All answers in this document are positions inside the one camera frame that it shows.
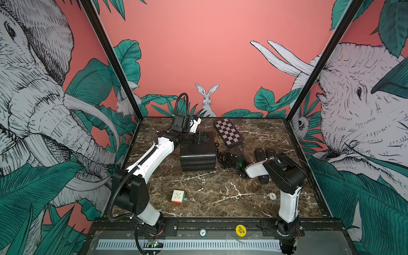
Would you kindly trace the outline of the black drawer cabinet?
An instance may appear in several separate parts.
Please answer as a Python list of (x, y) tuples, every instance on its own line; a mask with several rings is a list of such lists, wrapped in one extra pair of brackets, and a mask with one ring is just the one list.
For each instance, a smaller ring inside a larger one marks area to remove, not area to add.
[(180, 148), (180, 163), (183, 172), (214, 171), (217, 169), (215, 142), (188, 145)]

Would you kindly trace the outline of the black computer mouse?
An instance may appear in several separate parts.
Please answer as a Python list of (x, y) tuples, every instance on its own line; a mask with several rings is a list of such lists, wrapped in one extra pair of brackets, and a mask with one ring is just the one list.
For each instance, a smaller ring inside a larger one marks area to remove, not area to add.
[(259, 176), (258, 180), (261, 184), (268, 184), (269, 183), (269, 175)]
[(262, 148), (257, 148), (255, 150), (255, 159), (256, 162), (260, 162), (266, 159), (265, 151)]
[(265, 154), (267, 158), (270, 158), (270, 157), (274, 157), (277, 154), (277, 152), (273, 148), (267, 148), (265, 150)]

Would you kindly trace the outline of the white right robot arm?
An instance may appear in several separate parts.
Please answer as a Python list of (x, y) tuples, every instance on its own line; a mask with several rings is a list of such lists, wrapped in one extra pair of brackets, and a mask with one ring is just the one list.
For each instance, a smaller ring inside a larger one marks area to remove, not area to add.
[(278, 219), (287, 224), (298, 218), (299, 195), (307, 177), (303, 170), (289, 156), (277, 154), (274, 150), (255, 150), (256, 161), (248, 163), (243, 153), (217, 153), (220, 166), (233, 168), (243, 179), (258, 178), (261, 183), (272, 180), (280, 190)]

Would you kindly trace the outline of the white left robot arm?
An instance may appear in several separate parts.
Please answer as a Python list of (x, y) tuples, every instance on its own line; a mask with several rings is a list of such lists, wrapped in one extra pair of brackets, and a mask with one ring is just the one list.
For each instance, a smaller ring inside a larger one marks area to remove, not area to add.
[(114, 174), (108, 219), (113, 222), (129, 218), (149, 226), (161, 225), (162, 213), (149, 202), (147, 183), (150, 177), (178, 146), (204, 146), (208, 143), (211, 143), (211, 136), (207, 132), (178, 133), (167, 130), (157, 133), (155, 143), (138, 161)]

